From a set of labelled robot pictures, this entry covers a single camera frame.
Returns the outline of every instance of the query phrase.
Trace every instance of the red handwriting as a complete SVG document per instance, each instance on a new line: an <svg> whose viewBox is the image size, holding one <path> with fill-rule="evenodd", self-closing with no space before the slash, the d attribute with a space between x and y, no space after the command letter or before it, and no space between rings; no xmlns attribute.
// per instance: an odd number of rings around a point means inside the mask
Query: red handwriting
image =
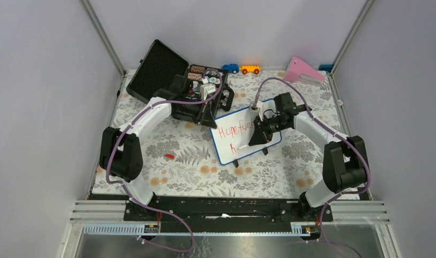
<svg viewBox="0 0 436 258"><path fill-rule="evenodd" d="M230 144L230 146L231 146L231 151L232 151L232 153L233 153L233 154L236 154L236 153L237 153L237 150L232 146L232 144Z"/></svg>
<svg viewBox="0 0 436 258"><path fill-rule="evenodd" d="M238 122L238 126L229 126L228 128L223 129L223 127L218 127L218 132L220 134L221 139L231 136L234 138L235 135L241 134L247 131L248 129L253 128L252 122L244 123L243 120Z"/></svg>

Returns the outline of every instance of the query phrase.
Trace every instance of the pink block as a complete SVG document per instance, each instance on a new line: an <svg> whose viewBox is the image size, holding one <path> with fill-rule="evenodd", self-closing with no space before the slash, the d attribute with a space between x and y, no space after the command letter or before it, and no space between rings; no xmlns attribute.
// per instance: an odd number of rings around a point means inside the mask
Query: pink block
<svg viewBox="0 0 436 258"><path fill-rule="evenodd" d="M313 67L295 56L290 61L283 80L297 82L299 79L313 82L323 82L325 80L324 76L318 73Z"/></svg>

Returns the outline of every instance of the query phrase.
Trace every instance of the gray wall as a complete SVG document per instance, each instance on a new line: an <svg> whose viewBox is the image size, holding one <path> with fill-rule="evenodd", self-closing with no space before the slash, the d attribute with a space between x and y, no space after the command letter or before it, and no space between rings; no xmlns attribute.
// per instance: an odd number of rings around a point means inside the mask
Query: gray wall
<svg viewBox="0 0 436 258"><path fill-rule="evenodd" d="M403 257L436 257L436 0L376 1L336 79Z"/></svg>
<svg viewBox="0 0 436 258"><path fill-rule="evenodd" d="M0 0L0 257L56 255L118 83L79 1Z"/></svg>
<svg viewBox="0 0 436 258"><path fill-rule="evenodd" d="M285 68L333 63L365 0L92 0L126 68L155 39L190 63Z"/></svg>

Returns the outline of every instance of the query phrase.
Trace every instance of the whiteboard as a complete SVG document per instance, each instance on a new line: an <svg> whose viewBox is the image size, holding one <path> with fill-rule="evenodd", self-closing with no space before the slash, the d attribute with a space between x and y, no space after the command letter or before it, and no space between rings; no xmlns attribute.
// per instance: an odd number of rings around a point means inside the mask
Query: whiteboard
<svg viewBox="0 0 436 258"><path fill-rule="evenodd" d="M262 110L267 109L277 110L273 98L263 102ZM250 111L248 106L215 120L218 127L210 128L210 133L220 164L229 164L281 142L281 132L278 132L273 134L272 141L267 144L248 146L255 131L255 117L256 113Z"/></svg>

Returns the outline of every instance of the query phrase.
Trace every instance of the case lid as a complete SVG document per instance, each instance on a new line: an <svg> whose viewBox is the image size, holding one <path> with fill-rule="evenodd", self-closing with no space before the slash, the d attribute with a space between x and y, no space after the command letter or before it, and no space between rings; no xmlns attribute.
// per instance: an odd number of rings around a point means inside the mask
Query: case lid
<svg viewBox="0 0 436 258"><path fill-rule="evenodd" d="M176 74L185 75L188 61L156 39L127 87L133 97L148 103L158 89L166 89Z"/></svg>

